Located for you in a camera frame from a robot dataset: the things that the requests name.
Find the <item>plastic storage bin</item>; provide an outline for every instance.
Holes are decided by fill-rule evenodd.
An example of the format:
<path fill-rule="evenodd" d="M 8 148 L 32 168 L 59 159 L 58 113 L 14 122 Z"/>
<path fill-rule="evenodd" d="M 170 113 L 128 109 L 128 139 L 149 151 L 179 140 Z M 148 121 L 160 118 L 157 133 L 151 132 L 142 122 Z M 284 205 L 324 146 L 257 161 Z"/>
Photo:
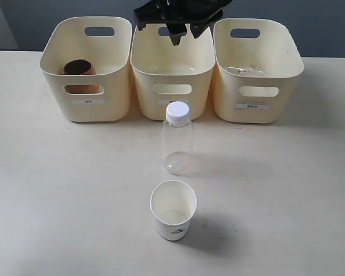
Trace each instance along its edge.
<path fill-rule="evenodd" d="M 74 17 L 56 27 L 40 67 L 67 119 L 116 121 L 127 114 L 131 40 L 131 23 L 118 17 Z M 65 64 L 77 59 L 89 61 L 96 74 L 64 75 Z M 99 90 L 94 94 L 70 94 L 68 85 L 98 85 Z"/>
<path fill-rule="evenodd" d="M 275 121 L 304 70 L 289 31 L 271 20 L 224 19 L 213 33 L 216 114 L 229 122 Z"/>
<path fill-rule="evenodd" d="M 193 120 L 204 112 L 216 62 L 212 35 L 207 29 L 195 39 L 188 32 L 173 46 L 164 27 L 149 24 L 134 34 L 131 64 L 140 109 L 147 118 L 162 121 L 167 105 L 182 101 L 190 106 Z"/>

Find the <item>table surface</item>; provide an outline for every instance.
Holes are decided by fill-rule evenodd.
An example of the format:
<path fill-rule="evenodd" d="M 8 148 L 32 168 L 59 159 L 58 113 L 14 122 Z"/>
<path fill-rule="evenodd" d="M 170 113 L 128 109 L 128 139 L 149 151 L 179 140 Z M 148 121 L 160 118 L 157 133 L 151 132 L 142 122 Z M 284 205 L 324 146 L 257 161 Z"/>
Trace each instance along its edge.
<path fill-rule="evenodd" d="M 67 121 L 40 52 L 0 52 L 0 276 L 345 275 L 345 59 L 305 58 L 281 118 L 195 120 L 184 177 L 133 96 L 120 121 Z M 178 242 L 149 200 L 178 178 L 198 197 Z"/>

